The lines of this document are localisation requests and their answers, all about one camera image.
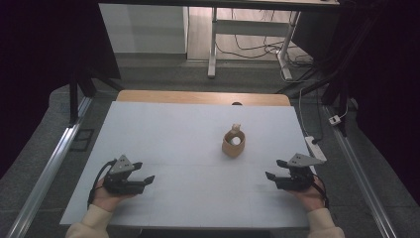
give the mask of metal frame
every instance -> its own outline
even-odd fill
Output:
[[[281,70],[287,80],[291,79],[290,70],[286,67],[285,53],[294,32],[297,22],[297,13],[294,14],[292,23],[274,23],[274,22],[253,22],[240,20],[217,20],[217,8],[213,8],[212,32],[210,44],[210,57],[208,65],[208,78],[216,76],[216,35],[243,35],[243,36],[266,36],[266,37],[284,37],[284,44],[280,54],[277,54],[281,64]]]
[[[24,237],[27,233],[41,203],[44,200],[48,190],[50,189],[53,179],[61,166],[62,161],[70,148],[70,144],[74,139],[77,131],[83,121],[84,115],[91,102],[90,98],[84,97],[79,106],[79,116],[72,127],[65,129],[61,139],[59,140],[55,150],[50,157],[43,173],[40,175],[37,183],[28,196],[24,206],[19,212],[14,224],[12,225],[7,237]]]
[[[332,117],[333,114],[330,110],[324,106],[324,112],[328,118]],[[362,195],[365,198],[367,206],[370,208],[373,218],[377,224],[377,227],[382,234],[382,237],[385,238],[396,238],[397,235],[394,231],[394,228],[389,220],[388,215],[386,214],[385,209],[382,206],[379,198],[377,197],[376,193],[374,192],[365,171],[359,162],[358,157],[356,156],[355,151],[353,150],[352,144],[350,141],[344,137],[340,130],[337,127],[333,128],[334,134],[336,136],[337,141],[340,144],[340,147],[343,150],[345,158],[349,163],[349,167],[352,170],[353,175],[355,176],[356,182],[361,189]]]
[[[291,14],[292,14],[292,18],[291,18],[291,22],[289,23],[289,28],[288,28],[287,35],[284,38],[284,43],[283,43],[283,46],[281,47],[281,51],[279,53],[277,53],[277,59],[278,59],[278,62],[280,63],[281,71],[283,72],[283,76],[284,76],[284,80],[291,80],[292,79],[290,69],[289,69],[289,67],[287,65],[287,62],[285,60],[285,56],[287,54],[288,45],[290,44],[291,37],[293,36],[294,29],[296,27],[297,19],[299,18],[300,12],[294,12],[294,14],[292,12]]]

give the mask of gray carpet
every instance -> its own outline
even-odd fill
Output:
[[[203,62],[142,59],[140,64],[145,66],[138,66],[132,60],[120,61],[123,80],[118,82],[127,89],[253,93],[274,93],[286,85],[281,80],[279,66],[275,63],[218,61],[217,76],[213,80],[207,79],[207,68]],[[303,71],[303,68],[296,69],[293,74],[298,76]],[[59,226],[59,220],[89,157],[108,108],[117,96],[115,90],[102,82],[95,80],[95,84],[99,91],[87,111],[78,140],[72,144],[72,150],[66,155],[26,237],[63,237],[65,234],[67,227]],[[307,131],[318,138],[321,136],[321,128],[315,96],[315,93],[310,93],[302,98],[302,116]],[[292,100],[296,112],[297,104],[297,100]],[[394,224],[398,237],[418,237],[420,209],[385,159],[358,129],[356,113],[352,107],[348,113],[347,129],[368,178]],[[346,237],[381,237],[322,110],[321,117],[324,135],[320,147],[328,163],[316,170],[327,185],[334,220],[343,228]],[[68,88],[64,87],[52,93],[50,109],[43,122],[8,174],[0,180],[0,237],[6,237],[67,122]],[[111,237],[137,237],[140,229],[109,227],[109,232]],[[271,237],[306,237],[307,232],[297,229],[272,230]],[[145,232],[141,237],[154,237],[153,234]]]

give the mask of black cable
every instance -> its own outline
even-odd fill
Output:
[[[107,164],[105,164],[105,165],[102,167],[102,169],[99,171],[99,174],[96,176],[95,182],[93,183],[92,189],[90,189],[90,191],[89,191],[89,197],[87,198],[87,208],[89,208],[89,205],[92,203],[92,201],[93,201],[93,199],[94,199],[94,197],[95,197],[95,191],[96,191],[96,189],[97,189],[97,188],[102,187],[102,186],[100,186],[100,187],[96,187],[96,184],[98,183],[99,178],[101,177],[102,173],[105,171],[105,169],[106,169],[107,167],[109,167],[109,166],[114,166],[114,165],[115,165],[115,163],[117,163],[117,160],[114,160],[114,161],[108,162],[108,163],[107,163]]]
[[[219,46],[217,45],[217,43],[216,43],[216,48],[217,48],[217,49],[218,49],[221,53],[223,53],[223,54],[233,55],[233,56],[237,56],[237,57],[241,57],[241,58],[245,58],[245,59],[256,59],[256,58],[261,58],[261,57],[263,57],[263,56],[265,56],[265,55],[267,55],[267,54],[269,53],[269,52],[265,51],[265,53],[264,53],[264,54],[259,55],[259,56],[256,56],[256,57],[247,57],[247,56],[239,55],[239,54],[236,54],[236,53],[224,52],[224,51],[222,51],[222,50],[219,48]]]
[[[322,198],[324,199],[324,206],[325,208],[329,209],[330,208],[330,199],[327,196],[327,187],[325,186],[324,182],[321,180],[321,178],[319,178],[319,176],[314,175],[316,178],[318,178],[318,180],[322,183],[322,186],[324,186],[324,189],[322,189],[317,183],[315,183],[315,181],[312,182],[312,186],[315,187],[315,189],[317,189],[319,191],[319,193],[321,193]]]
[[[312,144],[317,144],[318,142],[322,141],[324,139],[324,130],[322,128],[322,119],[321,119],[321,113],[319,112],[319,101],[318,101],[318,88],[315,90],[316,93],[316,111],[318,113],[318,121],[319,121],[319,127],[321,130],[321,138],[316,138],[312,141]]]
[[[262,17],[262,20],[265,19],[266,12],[267,12],[267,10],[264,11],[264,16]],[[272,19],[274,17],[274,12],[275,11],[272,11],[271,18],[270,18],[271,21],[272,21]],[[236,20],[236,15],[235,15],[234,9],[231,9],[231,17],[232,17],[232,20]],[[264,48],[264,51],[266,52],[266,54],[270,53],[270,51],[268,51],[267,48],[274,48],[275,50],[281,50],[281,47],[280,46],[276,46],[276,45],[283,43],[283,42],[277,42],[277,43],[267,44],[266,43],[266,37],[264,37],[263,45],[262,46],[251,47],[251,48],[243,48],[243,47],[241,47],[239,45],[238,36],[237,35],[234,35],[234,37],[235,37],[235,42],[237,44],[237,47],[240,50],[243,50],[243,51],[251,51],[251,50],[256,50],[256,49]],[[241,57],[241,58],[246,58],[246,59],[256,59],[256,58],[260,58],[260,57],[263,57],[263,56],[266,55],[266,54],[263,54],[263,55],[260,55],[260,56],[257,56],[257,57],[247,57],[247,56],[243,56],[243,55],[236,54],[236,53],[230,53],[230,52],[221,51],[219,47],[218,47],[218,49],[219,49],[220,52],[222,52],[224,54],[234,55],[234,56]]]

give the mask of small wooden cup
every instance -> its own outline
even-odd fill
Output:
[[[232,139],[238,137],[241,143],[234,145],[231,143]],[[245,148],[245,134],[242,131],[233,132],[233,130],[226,133],[223,138],[222,151],[232,158],[237,158]]]

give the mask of white table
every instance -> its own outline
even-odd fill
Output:
[[[223,154],[233,123],[247,136],[242,154]],[[148,228],[307,227],[304,208],[264,172],[287,176],[276,160],[308,155],[290,106],[113,102],[60,224],[80,221],[100,168],[126,155],[143,167],[129,180],[156,176],[121,203],[113,225]]]

